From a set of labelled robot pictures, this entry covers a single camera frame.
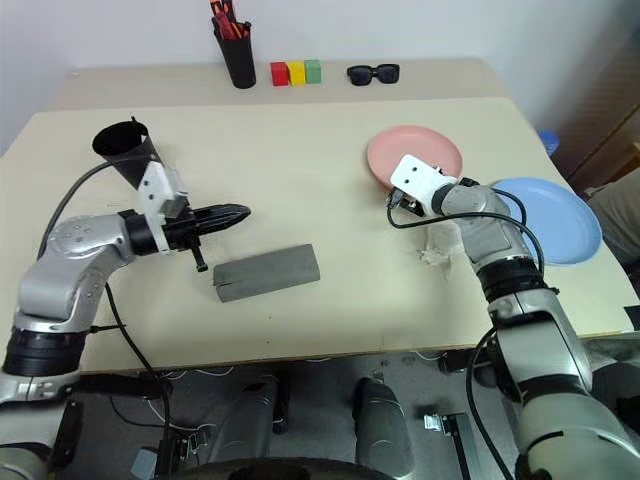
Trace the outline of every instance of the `pink plate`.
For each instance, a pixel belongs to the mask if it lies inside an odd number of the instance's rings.
[[[394,127],[376,135],[369,142],[367,161],[375,177],[391,188],[391,174],[406,154],[442,168],[445,175],[458,177],[462,171],[462,155],[454,143],[435,130],[417,125]]]

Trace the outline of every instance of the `yellow block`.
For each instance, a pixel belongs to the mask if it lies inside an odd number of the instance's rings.
[[[304,85],[307,80],[304,73],[304,62],[287,62],[289,82],[291,85]]]

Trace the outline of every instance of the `white wall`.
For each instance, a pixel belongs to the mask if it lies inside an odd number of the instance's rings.
[[[637,0],[236,3],[254,25],[257,60],[480,57],[538,126],[559,121],[567,86],[597,72],[640,13]],[[1,0],[0,8],[0,154],[68,69],[221,61],[207,0]]]

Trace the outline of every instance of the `black pen holder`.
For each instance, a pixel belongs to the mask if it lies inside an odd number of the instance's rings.
[[[153,160],[162,163],[156,152],[147,127],[131,117],[131,121],[114,123],[104,128],[93,139],[93,151],[107,162],[136,159],[115,165],[115,169],[138,188],[147,164]]]
[[[231,83],[236,88],[251,88],[256,84],[256,69],[251,52],[251,24],[247,22],[244,25],[249,34],[237,40],[224,40],[218,29],[213,32],[222,50]]]

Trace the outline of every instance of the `sunglasses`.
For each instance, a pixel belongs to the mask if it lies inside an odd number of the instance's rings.
[[[400,65],[383,63],[375,68],[369,65],[354,65],[347,68],[347,75],[351,83],[358,87],[369,85],[373,77],[378,77],[381,83],[396,83],[400,78]]]

